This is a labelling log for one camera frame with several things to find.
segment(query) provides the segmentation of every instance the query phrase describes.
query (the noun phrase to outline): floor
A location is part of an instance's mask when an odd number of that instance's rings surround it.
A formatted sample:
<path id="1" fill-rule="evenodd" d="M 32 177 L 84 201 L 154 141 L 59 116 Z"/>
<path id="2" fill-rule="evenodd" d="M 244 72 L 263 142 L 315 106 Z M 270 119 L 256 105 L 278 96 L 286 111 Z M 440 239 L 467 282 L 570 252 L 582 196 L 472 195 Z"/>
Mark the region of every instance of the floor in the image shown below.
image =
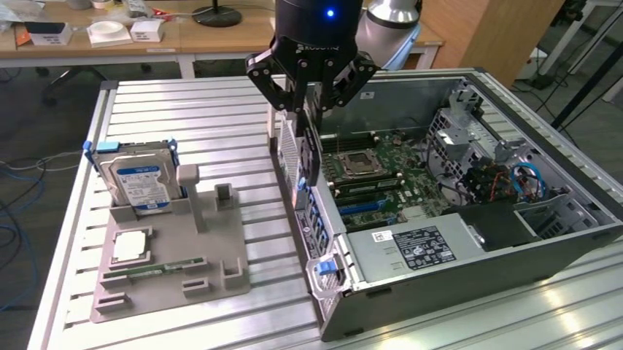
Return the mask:
<path id="1" fill-rule="evenodd" d="M 550 29 L 542 40 L 542 47 L 546 51 L 551 51 L 563 30 L 565 28 Z M 563 58 L 569 57 L 575 45 L 581 44 L 587 38 L 587 34 L 578 34 L 567 52 L 563 54 Z M 602 44 L 579 73 L 567 79 L 569 87 L 562 87 L 547 103 L 554 113 L 561 112 L 613 49 L 607 44 Z M 138 64 L 103 66 L 100 71 L 110 79 L 115 80 L 179 78 L 178 66 L 174 63 L 155 63 L 152 67 L 154 70 L 150 73 L 143 73 Z M 244 73 L 242 61 L 206 62 L 198 66 L 198 69 L 207 77 L 243 75 Z M 0 160 L 44 157 L 60 152 L 76 151 L 82 147 L 96 103 L 99 83 L 88 75 L 79 76 L 62 89 L 58 95 L 59 103 L 51 108 L 42 105 L 39 92 L 52 78 L 62 73 L 63 69 L 54 68 L 50 71 L 50 77 L 39 77 L 34 69 L 22 69 L 19 77 L 8 83 L 0 83 Z M 11 74 L 16 72 L 18 70 L 10 69 Z M 559 75 L 563 75 L 565 72 L 563 66 Z M 618 80 L 622 72 L 623 62 L 618 64 L 603 79 L 594 94 L 586 99 L 586 103 Z M 522 90 L 530 90 L 523 82 L 518 82 L 517 87 Z M 543 91 L 534 90 L 534 92 L 538 96 L 546 98 L 551 90 L 553 87 Z M 541 102 L 531 93 L 517 94 L 529 106 L 533 108 L 539 107 Z M 539 114 L 547 120 L 553 119 L 546 109 L 542 109 Z M 578 122 L 569 128 L 569 131 L 586 154 L 609 171 L 614 178 L 623 182 L 623 163 L 621 162 L 623 111 L 615 105 L 606 104 L 599 100 L 578 119 Z M 70 166 L 78 163 L 78 160 L 76 155 L 60 158 L 50 163 L 50 167 Z M 31 163 L 32 161 L 24 161 L 14 164 L 14 166 L 26 166 Z M 39 176 L 39 172 L 20 172 L 20 176 Z M 63 224 L 74 176 L 75 169 L 47 173 L 44 178 L 46 192 L 42 199 L 18 215 L 23 229 L 31 237 L 40 277 L 35 292 L 16 303 L 16 307 L 11 311 L 0 312 L 0 349 L 24 349 L 28 342 L 38 301 L 52 261 L 56 237 Z M 0 200 L 4 202 L 11 201 L 28 186 L 31 186 L 30 182 L 11 179 L 0 173 Z M 6 223 L 8 221 L 4 217 L 0 217 L 0 225 Z M 6 242 L 6 238 L 0 236 L 0 246 L 3 242 Z M 0 261 L 4 261 L 4 256 L 11 254 L 12 247 L 0 248 Z M 2 307 L 31 285 L 31 261 L 24 251 L 18 255 L 16 261 L 0 271 L 0 278 L 3 279 L 0 284 Z"/>

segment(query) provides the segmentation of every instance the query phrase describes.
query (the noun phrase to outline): white box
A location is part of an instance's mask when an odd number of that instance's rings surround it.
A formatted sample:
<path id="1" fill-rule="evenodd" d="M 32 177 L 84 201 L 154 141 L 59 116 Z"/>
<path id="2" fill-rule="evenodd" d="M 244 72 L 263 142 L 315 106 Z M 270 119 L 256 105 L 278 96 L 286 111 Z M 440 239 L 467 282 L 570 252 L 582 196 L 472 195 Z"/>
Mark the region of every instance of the white box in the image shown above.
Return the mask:
<path id="1" fill-rule="evenodd" d="M 67 45 L 74 34 L 70 23 L 27 22 L 27 30 L 32 43 L 38 46 Z"/>
<path id="2" fill-rule="evenodd" d="M 526 62 L 526 66 L 523 67 L 519 76 L 517 77 L 517 80 L 531 79 L 533 76 L 537 74 L 537 70 L 539 69 L 539 67 L 543 66 L 546 59 L 547 54 L 535 48 Z"/>
<path id="3" fill-rule="evenodd" d="M 114 34 L 99 35 L 94 34 L 91 28 L 87 28 L 88 40 L 91 41 L 91 47 L 107 47 L 123 44 L 131 44 L 132 37 L 130 36 L 128 29 L 123 29 Z"/>
<path id="4" fill-rule="evenodd" d="M 162 20 L 142 20 L 135 23 L 130 34 L 136 42 L 160 42 L 163 40 L 163 21 Z"/>

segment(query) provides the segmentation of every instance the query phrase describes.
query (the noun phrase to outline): aluminum extrusion table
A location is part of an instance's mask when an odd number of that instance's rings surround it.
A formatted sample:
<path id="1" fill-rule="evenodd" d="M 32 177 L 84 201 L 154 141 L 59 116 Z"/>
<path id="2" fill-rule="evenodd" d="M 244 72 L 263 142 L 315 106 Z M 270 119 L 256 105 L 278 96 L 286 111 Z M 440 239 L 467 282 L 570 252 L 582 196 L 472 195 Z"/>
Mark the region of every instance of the aluminum extrusion table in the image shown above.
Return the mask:
<path id="1" fill-rule="evenodd" d="M 593 164 L 487 74 L 447 71 L 476 74 L 566 156 Z M 267 110 L 243 77 L 104 84 L 88 138 L 174 136 L 182 163 L 200 164 L 198 190 L 220 182 L 239 190 L 252 290 L 112 322 L 88 321 L 110 194 L 83 160 L 30 349 L 623 349 L 621 240 L 547 281 L 323 343 L 268 158 Z M 486 109 L 485 118 L 502 136 L 514 136 L 495 111 Z M 589 175 L 623 202 L 622 186 L 598 171 Z"/>

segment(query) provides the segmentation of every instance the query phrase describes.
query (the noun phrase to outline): blue cable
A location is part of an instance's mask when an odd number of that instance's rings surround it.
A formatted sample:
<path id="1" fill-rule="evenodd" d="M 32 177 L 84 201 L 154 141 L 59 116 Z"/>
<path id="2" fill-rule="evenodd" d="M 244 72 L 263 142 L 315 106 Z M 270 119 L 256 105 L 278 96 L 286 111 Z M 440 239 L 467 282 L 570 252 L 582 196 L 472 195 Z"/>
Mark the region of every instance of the blue cable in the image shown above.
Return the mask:
<path id="1" fill-rule="evenodd" d="M 11 212 L 14 214 L 19 214 L 22 213 L 32 204 L 35 204 L 36 201 L 39 201 L 39 199 L 42 198 L 43 196 L 43 192 L 44 192 L 44 189 L 46 189 L 46 183 L 43 182 L 43 180 L 40 179 L 36 179 L 34 177 L 22 177 L 22 176 L 18 176 L 12 173 L 10 173 L 8 171 L 4 171 L 4 170 L 0 170 L 2 173 L 4 173 L 7 176 L 12 177 L 14 179 L 16 180 L 23 180 L 23 181 L 32 181 L 32 182 L 38 182 L 39 183 L 39 191 L 38 191 L 38 194 L 35 195 L 35 197 L 26 203 L 23 204 L 20 207 L 15 208 Z M 0 213 L 0 217 L 6 217 L 7 216 L 7 213 Z"/>
<path id="2" fill-rule="evenodd" d="M 515 176 L 515 168 L 521 168 L 521 167 L 525 167 L 525 168 L 529 168 L 531 169 L 534 172 L 535 172 L 535 177 L 537 177 L 537 181 L 539 181 L 539 184 L 541 184 L 541 187 L 542 187 L 542 197 L 546 197 L 546 193 L 547 193 L 547 185 L 546 185 L 546 182 L 543 181 L 543 178 L 542 178 L 542 173 L 539 172 L 539 169 L 535 167 L 534 164 L 531 163 L 518 163 L 514 165 L 514 167 L 510 169 L 510 179 L 514 183 L 514 187 L 515 187 L 515 190 L 518 193 L 523 193 L 523 190 L 522 190 L 522 187 L 519 185 L 519 182 L 517 182 L 517 176 Z"/>
<path id="3" fill-rule="evenodd" d="M 23 300 L 35 291 L 35 288 L 38 287 L 38 281 L 39 281 L 39 271 L 38 271 L 38 260 L 35 258 L 35 253 L 32 252 L 31 239 L 28 239 L 28 235 L 26 234 L 26 232 L 23 232 L 22 229 L 19 229 L 18 227 L 8 226 L 8 225 L 0 225 L 0 228 L 6 228 L 7 230 L 11 230 L 18 235 L 20 235 L 22 240 L 24 241 L 24 245 L 27 247 L 27 252 L 28 252 L 28 255 L 31 256 L 31 262 L 32 262 L 31 286 L 12 300 L 10 300 L 8 303 L 3 307 L 0 307 L 0 312 L 3 312 L 7 308 L 15 305 L 20 300 Z"/>

